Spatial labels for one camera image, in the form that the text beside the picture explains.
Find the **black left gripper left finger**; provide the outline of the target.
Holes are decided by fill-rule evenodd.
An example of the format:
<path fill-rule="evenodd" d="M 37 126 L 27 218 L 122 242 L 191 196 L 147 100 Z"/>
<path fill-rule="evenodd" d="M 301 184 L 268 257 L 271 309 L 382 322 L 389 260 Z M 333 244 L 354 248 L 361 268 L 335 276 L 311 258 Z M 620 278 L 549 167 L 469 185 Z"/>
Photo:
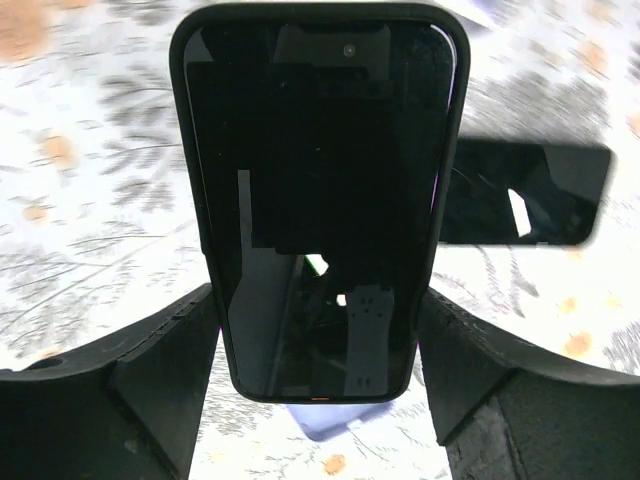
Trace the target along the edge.
<path fill-rule="evenodd" d="M 2 370 L 2 478 L 188 478 L 218 333 L 205 284 L 89 344 Z"/>

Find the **black phone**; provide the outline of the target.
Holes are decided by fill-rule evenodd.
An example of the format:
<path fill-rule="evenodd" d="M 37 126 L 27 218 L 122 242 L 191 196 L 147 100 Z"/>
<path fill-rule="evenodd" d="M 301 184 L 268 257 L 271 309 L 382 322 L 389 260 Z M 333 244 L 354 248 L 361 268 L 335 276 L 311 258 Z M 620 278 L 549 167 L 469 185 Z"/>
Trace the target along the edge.
<path fill-rule="evenodd" d="M 469 77 L 460 23 L 418 2 L 219 3 L 169 63 L 234 387 L 398 397 Z"/>

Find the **lilac phone case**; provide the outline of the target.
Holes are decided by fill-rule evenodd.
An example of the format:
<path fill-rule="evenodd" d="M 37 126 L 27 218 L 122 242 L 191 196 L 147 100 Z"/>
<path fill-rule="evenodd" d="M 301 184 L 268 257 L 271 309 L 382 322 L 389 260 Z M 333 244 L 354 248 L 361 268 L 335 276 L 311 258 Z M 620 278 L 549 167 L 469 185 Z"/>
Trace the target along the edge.
<path fill-rule="evenodd" d="M 394 401 L 367 404 L 285 404 L 301 432 L 315 442 L 327 441 L 352 427 L 369 423 L 386 414 Z"/>

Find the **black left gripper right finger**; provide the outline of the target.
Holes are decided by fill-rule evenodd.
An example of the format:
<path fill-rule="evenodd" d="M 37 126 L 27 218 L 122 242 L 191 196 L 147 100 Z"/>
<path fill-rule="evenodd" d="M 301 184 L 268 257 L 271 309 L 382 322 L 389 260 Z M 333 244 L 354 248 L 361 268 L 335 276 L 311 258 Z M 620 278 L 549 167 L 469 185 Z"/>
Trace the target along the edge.
<path fill-rule="evenodd" d="M 638 478 L 638 377 L 531 344 L 433 289 L 418 327 L 453 478 Z"/>

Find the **black smartphone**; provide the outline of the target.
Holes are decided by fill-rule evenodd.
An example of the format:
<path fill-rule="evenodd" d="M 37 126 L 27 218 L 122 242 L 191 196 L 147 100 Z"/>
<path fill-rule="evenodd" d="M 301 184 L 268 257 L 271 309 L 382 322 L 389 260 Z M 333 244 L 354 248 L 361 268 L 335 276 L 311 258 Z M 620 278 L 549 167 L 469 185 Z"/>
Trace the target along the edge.
<path fill-rule="evenodd" d="M 594 229 L 612 162 L 600 145 L 462 138 L 440 240 L 579 245 Z"/>

